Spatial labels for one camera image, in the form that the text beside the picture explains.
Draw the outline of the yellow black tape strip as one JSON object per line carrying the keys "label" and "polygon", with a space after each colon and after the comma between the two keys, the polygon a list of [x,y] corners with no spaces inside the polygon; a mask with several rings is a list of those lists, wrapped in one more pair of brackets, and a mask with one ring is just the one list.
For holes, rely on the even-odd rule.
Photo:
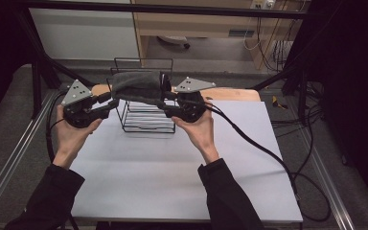
{"label": "yellow black tape strip", "polygon": [[272,96],[272,106],[273,107],[280,107],[282,109],[288,109],[288,106],[286,104],[279,103],[277,97]]}

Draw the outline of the dark grey towel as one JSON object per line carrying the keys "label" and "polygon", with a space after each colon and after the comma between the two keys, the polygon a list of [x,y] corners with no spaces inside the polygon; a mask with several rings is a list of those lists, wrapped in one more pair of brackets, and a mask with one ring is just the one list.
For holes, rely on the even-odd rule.
{"label": "dark grey towel", "polygon": [[111,97],[144,104],[161,105],[162,79],[160,72],[125,72],[113,76]]}

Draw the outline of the white cabinet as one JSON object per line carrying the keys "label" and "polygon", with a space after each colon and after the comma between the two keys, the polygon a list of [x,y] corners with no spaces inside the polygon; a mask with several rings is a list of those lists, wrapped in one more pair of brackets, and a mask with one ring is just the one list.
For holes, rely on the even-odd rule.
{"label": "white cabinet", "polygon": [[127,12],[31,9],[45,52],[55,59],[138,58]]}

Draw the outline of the aluminium floor rail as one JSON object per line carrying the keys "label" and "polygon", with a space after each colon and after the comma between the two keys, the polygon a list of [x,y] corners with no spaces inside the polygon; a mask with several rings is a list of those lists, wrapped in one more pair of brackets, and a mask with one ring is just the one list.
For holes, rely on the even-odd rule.
{"label": "aluminium floor rail", "polygon": [[321,187],[329,199],[331,210],[339,229],[355,230],[355,225],[342,201],[342,198],[319,155],[319,151],[313,144],[313,137],[305,129],[301,130],[301,136],[304,138],[306,147],[310,152],[310,161],[321,184]]}
{"label": "aluminium floor rail", "polygon": [[37,113],[37,115],[32,118],[23,132],[20,140],[17,142],[15,148],[11,152],[9,159],[4,165],[3,169],[0,172],[0,196],[3,194],[5,188],[7,187],[10,179],[14,171],[17,168],[21,158],[23,157],[25,151],[33,140],[36,131],[38,130],[40,124],[44,120],[50,109],[50,103],[56,96],[57,92],[54,90],[49,90],[44,97],[43,102],[41,103],[41,110]]}

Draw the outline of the white power strip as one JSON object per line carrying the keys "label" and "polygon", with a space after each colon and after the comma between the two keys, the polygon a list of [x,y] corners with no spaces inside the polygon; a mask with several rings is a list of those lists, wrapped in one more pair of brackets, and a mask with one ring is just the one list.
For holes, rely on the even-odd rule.
{"label": "white power strip", "polygon": [[276,0],[252,0],[250,8],[254,10],[271,10]]}

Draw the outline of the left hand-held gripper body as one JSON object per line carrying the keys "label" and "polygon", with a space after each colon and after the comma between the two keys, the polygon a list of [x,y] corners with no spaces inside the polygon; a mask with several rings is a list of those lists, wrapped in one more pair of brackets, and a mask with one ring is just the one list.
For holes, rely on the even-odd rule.
{"label": "left hand-held gripper body", "polygon": [[97,119],[106,119],[109,111],[104,106],[93,108],[97,96],[79,80],[74,80],[61,102],[64,120],[72,127],[84,128]]}

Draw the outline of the person's right hand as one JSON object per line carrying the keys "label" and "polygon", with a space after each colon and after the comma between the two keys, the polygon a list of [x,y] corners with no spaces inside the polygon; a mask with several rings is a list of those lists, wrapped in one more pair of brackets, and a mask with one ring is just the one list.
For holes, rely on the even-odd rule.
{"label": "person's right hand", "polygon": [[194,123],[187,123],[175,116],[172,117],[172,121],[187,133],[206,164],[219,160],[219,152],[214,141],[214,119],[209,109],[206,109]]}

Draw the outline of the person's left hand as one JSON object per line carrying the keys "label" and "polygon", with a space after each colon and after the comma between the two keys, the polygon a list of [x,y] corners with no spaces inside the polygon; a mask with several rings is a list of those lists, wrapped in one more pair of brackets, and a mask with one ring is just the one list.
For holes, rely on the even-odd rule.
{"label": "person's left hand", "polygon": [[63,106],[61,104],[58,105],[57,123],[55,124],[57,131],[57,153],[55,154],[53,164],[68,170],[78,156],[88,136],[100,126],[102,121],[102,119],[97,119],[88,127],[84,128],[73,127],[64,120]]}

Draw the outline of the black metal frame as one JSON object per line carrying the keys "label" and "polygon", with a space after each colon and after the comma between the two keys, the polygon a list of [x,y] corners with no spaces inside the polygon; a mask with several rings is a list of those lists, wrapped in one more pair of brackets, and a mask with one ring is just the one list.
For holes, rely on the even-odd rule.
{"label": "black metal frame", "polygon": [[104,3],[104,2],[83,2],[83,1],[53,1],[53,0],[13,0],[11,11],[20,28],[25,33],[29,43],[32,45],[34,54],[33,66],[38,63],[43,66],[43,70],[33,74],[34,79],[39,74],[49,82],[50,87],[59,87],[58,75],[55,70],[73,80],[81,81],[86,86],[94,86],[95,82],[85,79],[77,73],[71,71],[56,60],[52,59],[44,50],[34,26],[32,19],[27,18],[30,9],[62,10],[79,12],[136,12],[136,13],[158,13],[158,14],[179,14],[179,15],[202,15],[218,17],[245,17],[245,18],[274,18],[274,19],[302,19],[310,20],[321,17],[315,12],[303,11],[275,11],[275,10],[253,10],[236,8],[198,7],[198,6],[175,6],[175,5],[154,5],[154,4],[125,4],[125,3]]}

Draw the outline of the black wire rack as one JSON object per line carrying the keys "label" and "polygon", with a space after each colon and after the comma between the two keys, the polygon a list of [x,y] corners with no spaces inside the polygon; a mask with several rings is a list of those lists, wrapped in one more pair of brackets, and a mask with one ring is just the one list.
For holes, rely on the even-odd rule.
{"label": "black wire rack", "polygon": [[[112,75],[130,72],[173,73],[171,58],[115,57]],[[120,101],[116,108],[124,132],[175,133],[175,124],[156,105]]]}

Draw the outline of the light wooden desk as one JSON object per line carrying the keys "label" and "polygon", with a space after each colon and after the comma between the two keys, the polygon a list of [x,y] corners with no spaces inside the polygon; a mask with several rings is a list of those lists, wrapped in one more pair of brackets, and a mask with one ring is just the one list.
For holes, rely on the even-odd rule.
{"label": "light wooden desk", "polygon": [[[132,4],[160,4],[217,8],[251,9],[252,0],[130,0]],[[310,0],[276,0],[272,10],[305,12]],[[147,55],[149,38],[152,36],[186,36],[240,38],[249,51],[255,68],[268,67],[273,45],[280,42],[291,45],[302,21],[300,19],[270,19],[245,17],[218,17],[202,15],[167,15],[135,13],[133,15],[139,54]]]}

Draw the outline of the office chair base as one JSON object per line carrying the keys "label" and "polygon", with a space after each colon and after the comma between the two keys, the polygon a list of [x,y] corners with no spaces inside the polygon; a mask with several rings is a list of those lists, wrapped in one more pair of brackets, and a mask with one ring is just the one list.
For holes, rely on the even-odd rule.
{"label": "office chair base", "polygon": [[175,45],[181,45],[184,49],[189,49],[191,45],[188,42],[188,39],[185,36],[158,36],[159,39],[175,44]]}

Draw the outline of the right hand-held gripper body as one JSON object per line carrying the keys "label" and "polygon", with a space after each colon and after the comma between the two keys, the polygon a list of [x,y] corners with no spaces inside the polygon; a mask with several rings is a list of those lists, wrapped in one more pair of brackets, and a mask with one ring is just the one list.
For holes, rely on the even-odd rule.
{"label": "right hand-held gripper body", "polygon": [[205,112],[206,105],[200,91],[216,87],[214,82],[187,77],[167,93],[174,104],[167,105],[167,117],[177,117],[187,123],[196,122]]}

